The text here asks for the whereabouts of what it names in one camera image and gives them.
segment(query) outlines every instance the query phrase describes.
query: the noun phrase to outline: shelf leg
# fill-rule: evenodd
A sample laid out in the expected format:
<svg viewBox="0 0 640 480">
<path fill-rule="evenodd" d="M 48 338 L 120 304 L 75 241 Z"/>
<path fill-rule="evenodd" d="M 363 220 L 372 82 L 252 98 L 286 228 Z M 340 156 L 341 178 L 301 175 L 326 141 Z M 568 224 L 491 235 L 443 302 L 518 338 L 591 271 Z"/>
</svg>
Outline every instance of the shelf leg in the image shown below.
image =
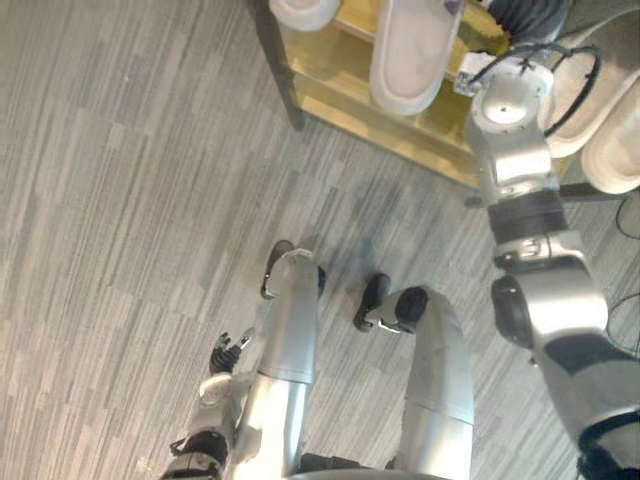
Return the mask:
<svg viewBox="0 0 640 480">
<path fill-rule="evenodd" d="M 256 25 L 260 46 L 267 58 L 289 121 L 294 130 L 300 131 L 304 127 L 304 112 L 298 106 L 293 86 L 293 72 L 287 67 L 287 57 L 278 21 L 269 9 L 268 0 L 247 0 L 247 3 Z"/>
</svg>

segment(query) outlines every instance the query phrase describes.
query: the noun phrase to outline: white shoe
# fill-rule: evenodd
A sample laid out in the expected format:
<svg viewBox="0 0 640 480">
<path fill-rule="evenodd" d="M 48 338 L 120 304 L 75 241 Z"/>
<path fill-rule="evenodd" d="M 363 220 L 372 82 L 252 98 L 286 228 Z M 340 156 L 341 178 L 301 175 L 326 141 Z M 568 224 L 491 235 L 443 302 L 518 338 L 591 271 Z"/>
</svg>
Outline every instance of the white shoe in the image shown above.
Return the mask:
<svg viewBox="0 0 640 480">
<path fill-rule="evenodd" d="M 547 142 L 553 158 L 566 157 L 581 149 L 629 90 L 640 73 L 640 11 L 613 11 L 612 18 L 597 21 L 558 43 L 567 47 L 593 44 L 602 51 L 602 68 L 595 86 L 575 114 Z M 554 88 L 542 103 L 538 123 L 545 129 L 560 118 L 591 70 L 590 55 L 566 59 L 554 74 Z"/>
<path fill-rule="evenodd" d="M 381 0 L 369 83 L 373 98 L 397 115 L 434 100 L 464 10 L 463 0 Z"/>
<path fill-rule="evenodd" d="M 582 150 L 582 170 L 598 190 L 624 193 L 640 185 L 638 98 L 636 81 Z"/>
<path fill-rule="evenodd" d="M 340 8 L 340 0 L 269 0 L 276 18 L 302 32 L 326 27 Z"/>
</svg>

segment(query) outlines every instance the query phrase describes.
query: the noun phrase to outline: black wire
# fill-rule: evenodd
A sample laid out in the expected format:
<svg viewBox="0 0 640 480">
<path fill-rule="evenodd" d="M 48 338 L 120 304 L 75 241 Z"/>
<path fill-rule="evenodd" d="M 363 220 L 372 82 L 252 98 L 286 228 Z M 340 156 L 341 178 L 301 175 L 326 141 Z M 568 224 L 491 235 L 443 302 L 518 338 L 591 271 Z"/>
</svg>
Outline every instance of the black wire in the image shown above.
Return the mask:
<svg viewBox="0 0 640 480">
<path fill-rule="evenodd" d="M 623 303 L 635 297 L 640 297 L 640 292 L 635 292 L 635 293 L 630 293 L 629 295 L 625 295 L 609 309 L 609 320 L 607 321 L 606 332 L 607 332 L 607 335 L 609 336 L 609 339 L 614 343 L 616 347 L 618 347 L 621 350 L 625 350 L 629 353 L 632 353 L 636 357 L 639 357 L 640 356 L 640 333 L 638 333 L 638 338 L 636 339 L 634 348 L 629 348 L 629 347 L 625 347 L 624 345 L 621 345 L 616 340 L 614 340 L 613 336 L 611 335 L 611 331 L 609 330 L 609 325 L 611 325 L 611 316 L 613 312 L 615 312 L 616 309 L 620 307 Z"/>
<path fill-rule="evenodd" d="M 640 240 L 640 235 L 633 235 L 622 228 L 622 221 L 620 219 L 620 215 L 622 213 L 622 209 L 624 208 L 625 204 L 629 200 L 630 200 L 630 197 L 626 197 L 624 200 L 620 202 L 620 205 L 618 205 L 618 210 L 616 210 L 616 228 L 625 237 L 630 238 L 632 240 Z"/>
<path fill-rule="evenodd" d="M 530 55 L 525 59 L 523 59 L 521 63 L 523 67 L 522 72 L 524 73 L 524 70 L 526 68 L 531 68 L 531 65 L 529 64 L 529 59 L 536 53 L 543 50 L 557 52 L 562 55 L 560 59 L 556 62 L 556 64 L 551 68 L 551 71 L 554 71 L 556 68 L 558 68 L 558 66 L 564 61 L 565 58 L 570 58 L 575 54 L 588 53 L 593 56 L 593 66 L 591 67 L 591 71 L 586 76 L 587 81 L 584 83 L 582 90 L 580 90 L 580 93 L 578 93 L 573 103 L 569 105 L 569 108 L 567 108 L 567 110 L 562 114 L 560 119 L 544 131 L 544 136 L 548 137 L 550 135 L 553 135 L 556 131 L 558 131 L 559 128 L 561 128 L 565 123 L 567 123 L 567 121 L 569 121 L 569 119 L 582 106 L 584 101 L 587 99 L 587 97 L 593 90 L 593 87 L 596 83 L 598 75 L 600 74 L 600 67 L 602 64 L 602 54 L 600 53 L 600 49 L 598 49 L 596 46 L 586 45 L 583 47 L 568 49 L 556 43 L 534 43 L 529 45 L 522 45 L 492 60 L 488 65 L 482 68 L 469 81 L 469 84 L 475 83 L 478 80 L 480 80 L 489 70 L 491 70 L 493 67 L 495 67 L 498 63 L 502 62 L 503 60 L 509 57 L 513 57 L 515 55 L 520 55 L 522 53 L 530 53 Z"/>
<path fill-rule="evenodd" d="M 582 86 L 582 90 L 580 90 L 580 93 L 575 98 L 573 103 L 569 106 L 569 108 L 567 108 L 567 111 L 562 114 L 562 117 L 560 117 L 560 119 L 556 123 L 554 123 L 544 131 L 545 137 L 553 135 L 556 131 L 558 131 L 560 127 L 562 127 L 565 123 L 567 123 L 567 121 L 573 116 L 574 113 L 576 113 L 576 111 L 582 106 L 584 101 L 587 99 L 587 97 L 593 90 L 593 87 L 596 84 L 596 80 L 598 79 L 598 75 L 600 74 L 600 66 L 602 64 L 602 54 L 600 53 L 599 48 L 597 48 L 594 45 L 586 45 L 584 47 L 572 48 L 571 55 L 569 55 L 569 57 L 575 55 L 576 53 L 589 53 L 593 56 L 593 66 L 591 67 L 591 72 L 587 74 L 586 76 L 587 81 L 584 82 L 584 85 Z"/>
</svg>

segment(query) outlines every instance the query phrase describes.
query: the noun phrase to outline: black rubber sole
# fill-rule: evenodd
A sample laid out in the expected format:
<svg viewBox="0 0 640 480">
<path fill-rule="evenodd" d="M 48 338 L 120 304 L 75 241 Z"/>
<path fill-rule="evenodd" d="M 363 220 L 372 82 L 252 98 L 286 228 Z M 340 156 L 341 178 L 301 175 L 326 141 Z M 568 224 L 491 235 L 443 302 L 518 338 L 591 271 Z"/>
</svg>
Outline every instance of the black rubber sole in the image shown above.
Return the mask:
<svg viewBox="0 0 640 480">
<path fill-rule="evenodd" d="M 384 299 L 391 293 L 391 279 L 384 273 L 376 273 L 365 288 L 362 294 L 362 301 L 356 316 L 353 318 L 353 325 L 361 332 L 368 332 L 372 326 L 364 321 L 364 317 L 371 310 L 378 308 Z"/>
</svg>

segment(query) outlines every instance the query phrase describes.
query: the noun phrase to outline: shelf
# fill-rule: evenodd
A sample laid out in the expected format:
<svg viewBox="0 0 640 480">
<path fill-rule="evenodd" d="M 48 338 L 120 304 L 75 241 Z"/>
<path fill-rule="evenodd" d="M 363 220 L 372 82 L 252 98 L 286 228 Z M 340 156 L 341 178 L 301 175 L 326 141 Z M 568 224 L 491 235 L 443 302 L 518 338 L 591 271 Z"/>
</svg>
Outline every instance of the shelf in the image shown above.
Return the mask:
<svg viewBox="0 0 640 480">
<path fill-rule="evenodd" d="M 295 85 L 304 111 L 446 177 L 477 187 L 471 158 L 439 155 L 436 152 L 441 146 L 430 137 L 307 77 L 296 77 Z"/>
<path fill-rule="evenodd" d="M 289 67 L 298 75 L 429 136 L 441 155 L 471 157 L 464 141 L 464 123 L 471 102 L 454 93 L 450 82 L 443 82 L 437 98 L 424 112 L 411 117 L 392 115 L 383 112 L 369 92 L 370 43 L 335 26 L 314 33 L 283 31 L 283 38 Z"/>
<path fill-rule="evenodd" d="M 379 0 L 342 0 L 334 25 L 372 43 L 378 25 L 379 3 Z M 455 78 L 460 62 L 469 51 L 487 50 L 500 54 L 508 47 L 508 36 L 489 12 L 473 3 L 467 3 L 445 77 L 449 80 Z"/>
</svg>

